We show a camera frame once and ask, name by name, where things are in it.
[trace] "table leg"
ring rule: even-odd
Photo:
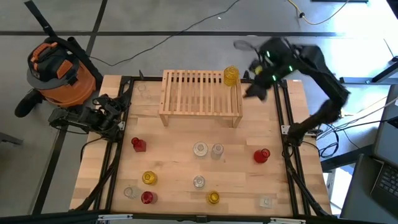
[[[165,127],[167,127],[169,125],[169,116],[166,116],[166,115],[163,115],[163,114],[160,114],[159,116],[160,116],[160,118],[161,118],[161,120],[163,122],[163,125]]]
[[[232,127],[237,128],[239,125],[239,122],[241,122],[242,117],[237,117],[237,118],[232,118]]]

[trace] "keyboard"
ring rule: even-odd
[[[398,170],[389,165],[383,166],[377,185],[386,192],[398,197]]]

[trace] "red cup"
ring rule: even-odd
[[[157,201],[157,194],[154,192],[144,192],[141,195],[141,202],[144,204],[149,204],[149,203],[156,203]]]
[[[136,152],[146,152],[147,150],[147,143],[137,137],[131,139],[131,144]]]
[[[132,140],[131,140],[131,144],[132,145],[136,145],[136,144],[138,144],[139,143],[139,139],[138,138],[133,138]]]
[[[259,149],[254,152],[254,160],[257,163],[265,163],[268,160],[268,157],[271,155],[271,152],[268,149]]]

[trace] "yellow cable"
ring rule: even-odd
[[[289,3],[291,3],[292,6],[294,6],[294,8],[296,8],[298,10],[299,13],[303,13],[299,7],[292,1],[292,0],[288,0]],[[337,14],[337,12],[339,12],[347,3],[349,2],[349,0],[347,0],[335,13],[333,13],[333,15],[331,15],[329,18],[325,19],[322,22],[317,22],[317,23],[312,23],[310,21],[307,20],[307,18],[305,18],[305,16],[303,16],[303,19],[305,20],[305,22],[307,22],[310,25],[319,25],[321,23],[324,23],[326,21],[328,21],[329,19],[331,19],[333,16],[335,16]]]

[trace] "black cable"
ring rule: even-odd
[[[285,157],[285,152],[282,150],[282,156],[283,156],[283,158]],[[293,156],[293,150],[292,150],[292,153],[289,153],[289,158],[291,158]]]
[[[314,144],[312,144],[312,143],[310,143],[310,142],[306,142],[306,141],[303,141],[303,142],[304,142],[304,143],[307,143],[307,144],[310,144],[311,146],[315,147],[315,149],[318,150],[318,156],[321,157],[321,154],[320,154],[320,151],[319,151],[318,146],[316,146],[316,145],[314,145]]]
[[[80,150],[80,162],[81,162],[81,160],[83,160],[83,152],[84,152],[84,150],[85,150],[85,147],[86,147],[88,144],[93,143],[93,142],[98,141],[98,140],[101,140],[101,139],[103,139],[103,137],[100,137],[100,138],[98,138],[98,139],[94,139],[94,140],[88,141],[88,142],[86,142],[86,143],[83,145],[83,147],[81,147],[81,150]]]
[[[78,132],[75,132],[75,131],[68,131],[68,130],[65,130],[65,131],[68,132],[68,133],[73,133],[73,134],[88,134],[88,133],[78,133]]]
[[[101,59],[96,58],[96,57],[92,57],[92,56],[89,56],[89,55],[87,55],[87,56],[89,56],[89,57],[92,58],[92,59],[98,60],[98,61],[100,61],[100,62],[102,62],[102,63],[104,63],[104,64],[106,64],[106,65],[108,65],[108,66],[110,66],[110,67],[113,67],[113,66],[118,65],[118,64],[120,64],[120,63],[122,63],[122,62],[126,62],[126,61],[128,61],[128,60],[132,60],[132,59],[134,59],[135,57],[137,57],[138,55],[143,54],[143,53],[145,53],[145,52],[148,52],[148,51],[150,51],[150,50],[156,48],[157,46],[159,46],[160,44],[163,44],[164,42],[166,42],[166,41],[169,40],[170,38],[172,38],[172,37],[174,37],[174,36],[176,36],[176,35],[181,34],[182,32],[185,32],[185,31],[191,29],[193,26],[198,25],[199,23],[201,23],[201,22],[203,22],[203,21],[205,21],[205,20],[207,20],[207,19],[210,19],[210,18],[215,17],[215,16],[219,16],[219,15],[221,15],[221,14],[224,14],[224,13],[228,12],[235,4],[238,3],[239,1],[240,1],[240,0],[236,0],[236,1],[235,1],[234,3],[232,3],[232,5],[230,5],[225,11],[219,12],[219,13],[214,14],[214,15],[212,15],[212,16],[208,16],[208,17],[206,17],[206,18],[204,18],[204,19],[202,19],[202,20],[200,20],[200,21],[198,21],[198,22],[196,22],[196,23],[190,25],[188,28],[186,28],[186,29],[184,29],[184,30],[181,30],[180,32],[178,32],[178,33],[176,33],[176,34],[173,34],[173,35],[171,35],[171,36],[166,37],[166,39],[162,40],[161,42],[159,42],[158,44],[154,45],[153,47],[148,48],[148,49],[146,49],[146,50],[143,50],[142,52],[139,52],[138,54],[135,54],[134,56],[132,56],[132,57],[130,57],[130,58],[121,60],[121,61],[116,62],[116,63],[114,63],[114,64],[110,64],[110,63],[105,62],[104,60],[101,60]]]
[[[329,126],[329,127],[333,130],[333,133],[334,133],[335,136],[336,136],[336,142],[331,143],[331,144],[328,145],[327,147],[324,147],[324,148],[320,149],[320,157],[322,157],[322,158],[324,158],[324,159],[333,157],[333,155],[337,152],[338,146],[339,146],[339,137],[338,137],[338,134],[337,134],[337,132],[336,132],[336,129],[333,128],[333,126],[330,125],[330,124],[326,124],[326,125]],[[332,152],[331,154],[329,154],[329,155],[324,156],[323,153],[325,153],[325,151],[326,151],[328,148],[333,147],[333,146],[336,146],[335,149],[333,150],[333,152]]]
[[[357,127],[357,126],[361,126],[361,125],[365,125],[365,124],[386,122],[386,121],[388,121],[388,119],[386,119],[386,120],[381,120],[381,121],[371,121],[371,122],[367,122],[367,123],[363,123],[363,124],[355,124],[355,125],[349,126],[349,127],[347,127],[347,128],[342,128],[342,129],[339,128],[339,129],[337,129],[337,131],[344,131],[344,130],[346,130],[346,129],[348,129],[348,128],[353,128],[353,127]]]
[[[345,131],[344,129],[342,129],[342,131],[344,132],[344,134],[346,135],[346,137],[347,137],[347,139],[350,141],[350,143],[353,144],[357,149],[359,149],[359,147],[358,147],[355,143],[353,143],[353,142],[351,141],[351,139],[348,137],[346,131]]]

